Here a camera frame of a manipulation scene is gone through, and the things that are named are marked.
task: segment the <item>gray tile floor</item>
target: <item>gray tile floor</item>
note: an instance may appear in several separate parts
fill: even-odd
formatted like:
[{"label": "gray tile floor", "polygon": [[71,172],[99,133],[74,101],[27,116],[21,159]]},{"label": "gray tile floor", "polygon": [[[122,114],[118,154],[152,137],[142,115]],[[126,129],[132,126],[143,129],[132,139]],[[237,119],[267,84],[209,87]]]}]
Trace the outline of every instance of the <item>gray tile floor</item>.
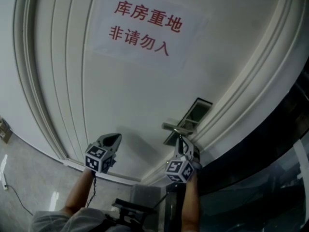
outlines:
[{"label": "gray tile floor", "polygon": [[[14,134],[6,145],[0,140],[0,164],[5,155],[4,174],[8,185],[17,191],[24,206],[31,212],[49,210],[52,196],[58,192],[56,210],[65,200],[81,172],[50,159]],[[115,198],[129,201],[131,187],[98,179],[97,194],[90,207],[110,210]],[[21,207],[13,190],[0,185],[0,232],[28,230],[31,216]]]}]

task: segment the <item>person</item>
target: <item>person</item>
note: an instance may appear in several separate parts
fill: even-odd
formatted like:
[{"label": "person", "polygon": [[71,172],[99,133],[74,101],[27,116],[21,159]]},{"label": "person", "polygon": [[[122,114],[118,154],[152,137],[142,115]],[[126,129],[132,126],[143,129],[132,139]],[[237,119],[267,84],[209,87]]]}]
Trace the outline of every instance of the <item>person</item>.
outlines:
[{"label": "person", "polygon": [[[108,224],[102,226],[108,217],[105,212],[85,208],[93,182],[90,169],[85,169],[71,190],[65,206],[57,212],[36,212],[30,225],[30,232],[134,232],[130,227]],[[186,184],[182,209],[182,232],[199,231],[199,195],[197,174]]]}]

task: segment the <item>paper sign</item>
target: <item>paper sign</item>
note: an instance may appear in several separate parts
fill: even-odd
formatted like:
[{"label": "paper sign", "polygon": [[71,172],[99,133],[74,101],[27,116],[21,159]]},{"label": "paper sign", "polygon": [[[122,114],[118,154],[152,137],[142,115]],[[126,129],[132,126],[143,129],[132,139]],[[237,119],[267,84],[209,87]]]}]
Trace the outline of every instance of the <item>paper sign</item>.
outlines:
[{"label": "paper sign", "polygon": [[96,0],[89,48],[147,66],[181,69],[204,15],[167,0]]}]

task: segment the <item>shirt sleeve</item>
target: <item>shirt sleeve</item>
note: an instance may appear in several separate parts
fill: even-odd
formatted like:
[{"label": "shirt sleeve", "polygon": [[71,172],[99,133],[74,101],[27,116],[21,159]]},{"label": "shirt sleeve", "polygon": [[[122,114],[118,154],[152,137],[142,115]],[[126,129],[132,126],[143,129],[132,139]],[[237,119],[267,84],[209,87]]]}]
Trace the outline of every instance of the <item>shirt sleeve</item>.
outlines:
[{"label": "shirt sleeve", "polygon": [[60,232],[70,216],[64,212],[39,211],[33,216],[29,232]]}]

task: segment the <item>person's right arm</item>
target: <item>person's right arm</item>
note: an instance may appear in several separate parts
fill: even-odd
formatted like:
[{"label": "person's right arm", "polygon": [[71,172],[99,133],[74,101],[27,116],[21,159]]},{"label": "person's right arm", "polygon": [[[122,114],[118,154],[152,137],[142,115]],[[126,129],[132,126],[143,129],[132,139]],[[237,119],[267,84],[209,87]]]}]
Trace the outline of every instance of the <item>person's right arm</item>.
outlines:
[{"label": "person's right arm", "polygon": [[199,232],[200,204],[197,173],[187,182],[182,210],[182,232]]}]

